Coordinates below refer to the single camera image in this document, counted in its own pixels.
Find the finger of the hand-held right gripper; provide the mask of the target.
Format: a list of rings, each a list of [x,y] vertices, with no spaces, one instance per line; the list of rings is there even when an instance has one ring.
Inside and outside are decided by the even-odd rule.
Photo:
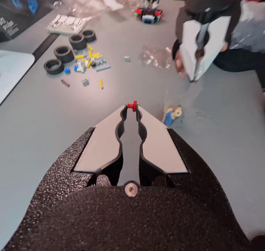
[[[186,21],[183,24],[180,53],[190,82],[197,81],[204,56],[204,25],[196,20]]]
[[[197,63],[194,74],[195,81],[199,80],[199,78],[201,78],[201,76],[208,70],[223,48],[230,19],[231,16],[221,16],[209,24],[207,28],[209,40],[204,46],[204,56],[202,56]]]

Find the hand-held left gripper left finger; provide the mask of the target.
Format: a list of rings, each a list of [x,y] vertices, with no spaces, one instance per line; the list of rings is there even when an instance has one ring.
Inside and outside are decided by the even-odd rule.
[[[88,186],[97,177],[106,175],[112,186],[117,186],[123,167],[123,147],[120,140],[124,133],[127,105],[122,105],[92,128],[91,136],[79,154],[73,171],[92,174]]]

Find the instruction booklet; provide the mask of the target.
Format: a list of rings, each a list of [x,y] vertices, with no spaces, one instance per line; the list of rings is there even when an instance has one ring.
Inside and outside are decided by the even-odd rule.
[[[56,33],[62,35],[78,34],[85,27],[87,18],[79,18],[73,16],[65,16],[58,14],[45,29],[49,33]]]

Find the white tray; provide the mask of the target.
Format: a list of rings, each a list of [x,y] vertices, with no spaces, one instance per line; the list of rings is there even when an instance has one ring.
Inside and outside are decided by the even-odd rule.
[[[35,57],[32,54],[0,50],[0,103],[5,100],[34,62]]]

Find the person's right hand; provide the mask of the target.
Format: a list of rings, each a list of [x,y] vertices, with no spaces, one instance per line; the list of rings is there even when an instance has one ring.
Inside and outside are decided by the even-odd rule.
[[[184,64],[183,64],[182,57],[181,57],[179,50],[177,50],[176,55],[175,55],[175,68],[176,68],[178,75],[184,79],[187,74],[186,74],[186,70],[184,68]]]

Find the pile of grey yellow bricks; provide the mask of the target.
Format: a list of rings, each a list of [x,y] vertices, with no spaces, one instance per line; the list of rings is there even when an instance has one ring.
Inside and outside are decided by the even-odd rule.
[[[96,53],[90,45],[81,51],[74,50],[74,56],[74,65],[79,66],[78,72],[80,73],[85,73],[88,68],[101,67],[106,64],[104,56],[101,53]]]

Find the small clear plastic bag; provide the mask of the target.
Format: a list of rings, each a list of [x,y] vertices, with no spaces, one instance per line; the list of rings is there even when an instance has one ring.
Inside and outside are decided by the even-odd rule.
[[[172,51],[169,47],[143,45],[138,59],[144,65],[168,70],[171,65]]]

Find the person's right forearm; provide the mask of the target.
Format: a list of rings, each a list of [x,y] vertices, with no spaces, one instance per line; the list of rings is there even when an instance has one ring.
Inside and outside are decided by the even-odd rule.
[[[229,49],[265,52],[265,2],[242,0],[241,15],[234,28]]]

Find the toy car model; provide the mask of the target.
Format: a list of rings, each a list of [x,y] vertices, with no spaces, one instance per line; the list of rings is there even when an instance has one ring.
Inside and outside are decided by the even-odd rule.
[[[143,0],[143,7],[134,10],[134,16],[145,24],[156,24],[164,17],[163,10],[158,8],[160,0]]]

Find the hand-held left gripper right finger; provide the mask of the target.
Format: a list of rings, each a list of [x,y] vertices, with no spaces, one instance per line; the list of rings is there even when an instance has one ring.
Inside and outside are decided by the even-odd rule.
[[[139,178],[141,186],[152,186],[158,176],[187,174],[169,128],[141,106],[136,106],[138,134],[141,138]]]

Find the black rubber tyre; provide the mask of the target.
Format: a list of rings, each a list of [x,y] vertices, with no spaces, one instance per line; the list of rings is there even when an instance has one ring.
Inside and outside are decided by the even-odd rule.
[[[82,35],[87,43],[91,43],[97,39],[96,33],[94,30],[84,30],[82,31]]]
[[[57,75],[64,71],[64,65],[59,59],[51,59],[44,63],[44,69],[48,74]]]
[[[69,42],[74,50],[86,49],[86,39],[82,34],[73,34],[69,37]]]
[[[54,49],[54,55],[57,59],[59,59],[62,63],[69,63],[75,60],[75,56],[68,46],[59,46]]]

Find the grey desk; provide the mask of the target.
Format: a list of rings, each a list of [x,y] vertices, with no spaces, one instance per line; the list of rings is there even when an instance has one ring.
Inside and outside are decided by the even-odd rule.
[[[43,68],[54,49],[68,45],[60,35],[41,55],[52,11],[1,49],[38,59],[1,104],[1,249],[17,229],[41,179],[57,158],[88,128],[123,104],[137,103],[162,120],[167,89],[177,82],[173,62],[160,69],[142,65],[143,45],[169,47],[175,41],[179,0],[161,0],[165,17],[143,24],[130,11],[103,11],[88,22],[97,40],[91,47],[110,69],[83,75],[71,70],[51,76]],[[124,56],[131,61],[125,62]],[[83,86],[82,80],[89,85]],[[172,128],[205,160],[221,183],[245,234],[264,232],[264,104],[255,72],[230,73],[212,65],[190,113]]]

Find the crumpled clear plastic bag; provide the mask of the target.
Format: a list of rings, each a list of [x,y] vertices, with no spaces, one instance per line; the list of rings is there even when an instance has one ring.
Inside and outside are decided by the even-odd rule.
[[[142,0],[116,0],[124,6],[121,10],[110,10],[102,0],[59,0],[54,2],[53,9],[61,15],[91,19],[101,15],[103,11],[133,11],[140,7]]]

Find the black toy set box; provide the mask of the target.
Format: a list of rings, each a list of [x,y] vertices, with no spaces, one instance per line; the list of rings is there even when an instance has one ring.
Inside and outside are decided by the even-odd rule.
[[[0,0],[0,42],[13,40],[53,10],[59,0]]]

